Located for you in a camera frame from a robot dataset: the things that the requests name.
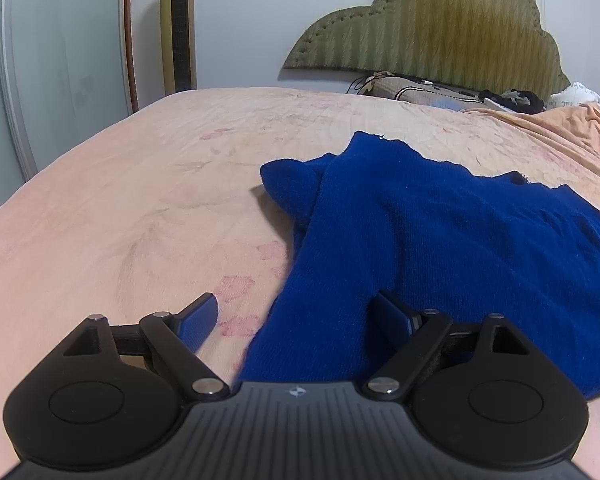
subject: logo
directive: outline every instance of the logo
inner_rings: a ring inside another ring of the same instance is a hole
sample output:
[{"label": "logo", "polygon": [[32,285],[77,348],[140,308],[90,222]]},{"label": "logo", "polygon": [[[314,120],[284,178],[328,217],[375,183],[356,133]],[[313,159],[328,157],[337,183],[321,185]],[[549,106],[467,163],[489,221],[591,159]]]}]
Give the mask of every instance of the logo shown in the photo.
[{"label": "logo", "polygon": [[289,390],[289,393],[297,399],[298,397],[302,397],[306,393],[306,390],[302,386],[294,386]]}]

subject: ridged black surface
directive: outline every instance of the ridged black surface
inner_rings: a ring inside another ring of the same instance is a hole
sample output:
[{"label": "ridged black surface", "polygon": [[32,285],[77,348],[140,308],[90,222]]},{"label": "ridged black surface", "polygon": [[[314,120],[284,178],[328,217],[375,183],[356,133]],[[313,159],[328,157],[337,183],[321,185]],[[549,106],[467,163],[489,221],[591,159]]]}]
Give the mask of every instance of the ridged black surface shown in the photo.
[{"label": "ridged black surface", "polygon": [[61,472],[32,463],[8,480],[586,480],[570,462],[538,471],[488,471],[443,454],[392,402],[352,384],[245,383],[194,407],[177,434],[143,459],[108,471]]},{"label": "ridged black surface", "polygon": [[171,0],[171,45],[176,92],[191,90],[189,0]]}]

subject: white cloth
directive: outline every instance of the white cloth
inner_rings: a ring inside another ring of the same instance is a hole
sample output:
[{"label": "white cloth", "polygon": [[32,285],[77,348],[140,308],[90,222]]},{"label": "white cloth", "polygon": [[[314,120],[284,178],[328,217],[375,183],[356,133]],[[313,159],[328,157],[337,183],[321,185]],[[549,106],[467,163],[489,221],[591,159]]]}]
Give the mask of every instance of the white cloth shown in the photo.
[{"label": "white cloth", "polygon": [[582,83],[574,83],[562,92],[553,94],[546,104],[546,109],[551,110],[560,106],[580,106],[585,103],[597,103],[600,106],[600,96]]}]

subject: blue cloth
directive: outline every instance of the blue cloth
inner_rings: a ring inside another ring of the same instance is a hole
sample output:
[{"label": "blue cloth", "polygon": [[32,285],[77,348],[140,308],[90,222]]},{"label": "blue cloth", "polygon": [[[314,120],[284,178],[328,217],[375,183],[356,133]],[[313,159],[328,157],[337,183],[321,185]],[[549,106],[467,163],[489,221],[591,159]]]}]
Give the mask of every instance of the blue cloth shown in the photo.
[{"label": "blue cloth", "polygon": [[600,211],[568,186],[476,177],[362,132],[339,156],[260,173],[295,221],[295,258],[241,379],[368,378],[395,352],[367,312],[386,289],[458,321],[502,312],[600,393]]}]

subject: frosted glass door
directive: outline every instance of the frosted glass door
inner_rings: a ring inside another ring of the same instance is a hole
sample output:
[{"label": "frosted glass door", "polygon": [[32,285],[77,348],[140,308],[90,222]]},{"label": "frosted glass door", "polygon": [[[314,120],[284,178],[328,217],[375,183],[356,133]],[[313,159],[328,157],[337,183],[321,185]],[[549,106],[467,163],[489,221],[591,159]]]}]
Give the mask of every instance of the frosted glass door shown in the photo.
[{"label": "frosted glass door", "polygon": [[121,0],[2,4],[12,129],[39,171],[130,113]]}]

